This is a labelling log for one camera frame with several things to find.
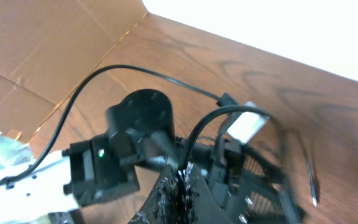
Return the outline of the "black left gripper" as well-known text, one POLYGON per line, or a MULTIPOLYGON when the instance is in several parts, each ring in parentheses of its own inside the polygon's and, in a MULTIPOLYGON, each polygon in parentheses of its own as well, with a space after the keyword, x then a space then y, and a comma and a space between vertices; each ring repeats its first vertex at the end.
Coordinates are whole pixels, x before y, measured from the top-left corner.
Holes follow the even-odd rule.
POLYGON ((197 143, 189 162, 232 223, 303 223, 287 174, 253 147, 228 139, 197 143))

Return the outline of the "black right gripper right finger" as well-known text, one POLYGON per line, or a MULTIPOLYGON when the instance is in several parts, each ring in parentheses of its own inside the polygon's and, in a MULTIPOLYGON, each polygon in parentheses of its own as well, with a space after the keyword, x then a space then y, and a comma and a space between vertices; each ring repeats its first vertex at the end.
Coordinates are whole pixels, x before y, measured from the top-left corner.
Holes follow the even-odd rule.
POLYGON ((200 168, 188 162, 182 170, 183 190, 181 196, 183 223, 227 224, 232 223, 215 201, 200 168))

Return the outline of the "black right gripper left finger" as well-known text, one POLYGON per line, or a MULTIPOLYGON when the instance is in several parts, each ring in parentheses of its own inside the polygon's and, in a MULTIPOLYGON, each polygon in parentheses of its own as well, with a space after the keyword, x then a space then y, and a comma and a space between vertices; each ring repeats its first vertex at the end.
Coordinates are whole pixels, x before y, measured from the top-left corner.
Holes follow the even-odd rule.
POLYGON ((165 166, 144 204, 128 224, 175 224, 179 217, 179 180, 171 166, 165 166))

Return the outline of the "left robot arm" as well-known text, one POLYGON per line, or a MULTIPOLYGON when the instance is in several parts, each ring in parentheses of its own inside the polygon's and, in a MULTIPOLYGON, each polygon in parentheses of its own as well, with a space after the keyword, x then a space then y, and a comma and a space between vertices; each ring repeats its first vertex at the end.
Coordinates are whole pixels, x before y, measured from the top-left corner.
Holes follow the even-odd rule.
POLYGON ((127 95, 106 110, 105 133, 71 144, 57 161, 45 151, 20 174, 0 172, 0 223, 43 214, 56 223, 61 212, 130 195, 140 189, 138 166, 159 177, 132 223, 301 223, 305 211, 281 167, 237 137, 219 134, 212 145, 198 142, 204 127, 223 114, 222 132, 247 113, 270 114, 228 94, 217 105, 181 138, 164 93, 143 89, 127 95))

